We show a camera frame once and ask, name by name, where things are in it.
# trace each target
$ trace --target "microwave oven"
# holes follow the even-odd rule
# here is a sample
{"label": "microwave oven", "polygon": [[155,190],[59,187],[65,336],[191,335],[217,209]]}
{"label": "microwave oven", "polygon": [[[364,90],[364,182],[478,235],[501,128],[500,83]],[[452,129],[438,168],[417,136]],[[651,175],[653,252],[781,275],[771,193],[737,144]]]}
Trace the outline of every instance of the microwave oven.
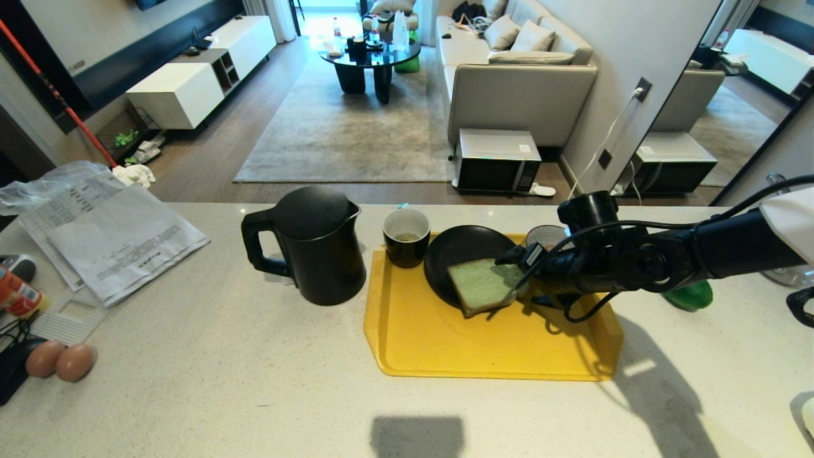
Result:
{"label": "microwave oven", "polygon": [[540,153],[524,130],[461,129],[453,186],[461,191],[529,192]]}
{"label": "microwave oven", "polygon": [[624,174],[625,194],[634,193],[632,183],[641,194],[691,193],[718,163],[686,132],[648,134],[631,162]]}

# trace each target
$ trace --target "robotic arm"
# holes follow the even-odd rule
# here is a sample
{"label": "robotic arm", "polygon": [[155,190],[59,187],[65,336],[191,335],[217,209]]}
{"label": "robotic arm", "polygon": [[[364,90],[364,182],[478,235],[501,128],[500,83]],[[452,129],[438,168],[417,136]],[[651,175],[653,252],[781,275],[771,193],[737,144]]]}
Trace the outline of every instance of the robotic arm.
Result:
{"label": "robotic arm", "polygon": [[[794,180],[810,183],[814,175]],[[814,188],[773,197],[759,209],[737,215],[771,190],[706,221],[678,225],[620,221],[613,197],[594,192],[559,206],[560,221],[572,236],[554,247],[517,246],[496,263],[518,264],[526,274],[518,286],[533,280],[548,294],[534,301],[552,306],[556,298],[575,322],[624,291],[663,293],[700,280],[814,264]],[[650,234],[648,227],[667,231]],[[612,294],[595,310],[579,319],[569,316],[571,304],[581,296],[605,292]],[[788,303],[797,320],[814,328],[814,316],[803,311],[812,296],[814,288],[792,294]]]}

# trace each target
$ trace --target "curtain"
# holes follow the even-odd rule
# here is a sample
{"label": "curtain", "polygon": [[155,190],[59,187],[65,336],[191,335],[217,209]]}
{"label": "curtain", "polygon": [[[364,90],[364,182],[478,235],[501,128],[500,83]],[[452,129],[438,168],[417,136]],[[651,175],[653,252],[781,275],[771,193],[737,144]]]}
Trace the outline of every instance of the curtain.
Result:
{"label": "curtain", "polygon": [[435,10],[438,0],[418,0],[414,10],[418,13],[418,38],[424,46],[435,46]]}
{"label": "curtain", "polygon": [[760,0],[724,0],[701,43],[712,46],[724,30],[729,29],[731,37],[735,29],[743,29],[759,4]]}
{"label": "curtain", "polygon": [[271,19],[277,43],[297,38],[288,0],[243,0],[243,7],[246,8],[247,15],[267,15]]}

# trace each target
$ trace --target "mirror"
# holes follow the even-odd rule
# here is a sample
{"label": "mirror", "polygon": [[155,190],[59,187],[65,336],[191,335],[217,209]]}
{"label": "mirror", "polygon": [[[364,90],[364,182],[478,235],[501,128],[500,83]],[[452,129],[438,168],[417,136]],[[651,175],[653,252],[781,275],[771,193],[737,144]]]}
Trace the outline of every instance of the mirror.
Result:
{"label": "mirror", "polygon": [[814,86],[814,5],[724,0],[615,193],[709,205]]}

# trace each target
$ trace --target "television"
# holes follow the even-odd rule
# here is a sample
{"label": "television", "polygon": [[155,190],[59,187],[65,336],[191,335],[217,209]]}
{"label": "television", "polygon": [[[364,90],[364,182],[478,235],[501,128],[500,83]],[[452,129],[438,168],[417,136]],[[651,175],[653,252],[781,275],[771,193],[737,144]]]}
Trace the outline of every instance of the television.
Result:
{"label": "television", "polygon": [[147,8],[152,8],[159,3],[166,2],[167,0],[136,0],[136,4],[142,10],[146,10]]}

